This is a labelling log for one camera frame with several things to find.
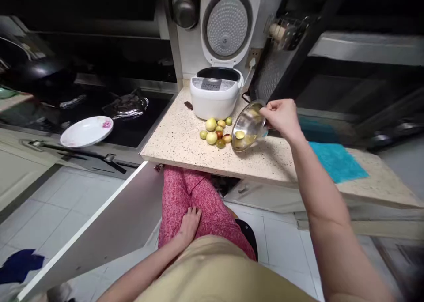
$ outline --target metal bowl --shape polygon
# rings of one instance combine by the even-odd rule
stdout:
[[[231,134],[231,146],[235,152],[241,152],[255,143],[257,138],[262,137],[264,133],[265,117],[259,110],[265,107],[265,102],[255,100],[249,103],[237,117]],[[243,131],[244,138],[237,139],[236,131]]]

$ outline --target utensil rack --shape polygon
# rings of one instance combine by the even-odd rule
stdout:
[[[295,50],[309,25],[309,16],[303,19],[290,17],[288,13],[278,18],[269,16],[264,33],[268,34],[277,50]]]

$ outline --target red patterned pants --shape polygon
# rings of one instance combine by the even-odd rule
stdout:
[[[227,212],[208,174],[165,166],[164,176],[159,248],[178,233],[188,207],[196,206],[202,210],[202,217],[195,238],[208,234],[224,237],[256,261],[252,246]]]

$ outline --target speckled countertop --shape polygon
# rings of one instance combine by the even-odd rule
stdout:
[[[145,160],[267,184],[298,186],[292,152],[286,140],[267,136],[260,144],[242,153],[235,153],[230,145],[220,150],[200,139],[204,121],[184,105],[185,101],[191,101],[188,87],[180,91],[140,152]],[[234,121],[245,106],[246,103],[239,98],[232,114]],[[224,134],[231,133],[231,130],[232,126],[227,126]],[[391,207],[423,207],[378,156],[347,150],[370,176],[337,184],[345,198]]]

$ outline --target rice cooker control panel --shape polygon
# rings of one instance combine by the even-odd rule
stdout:
[[[215,78],[192,78],[193,85],[198,89],[225,91],[234,86],[235,81]]]

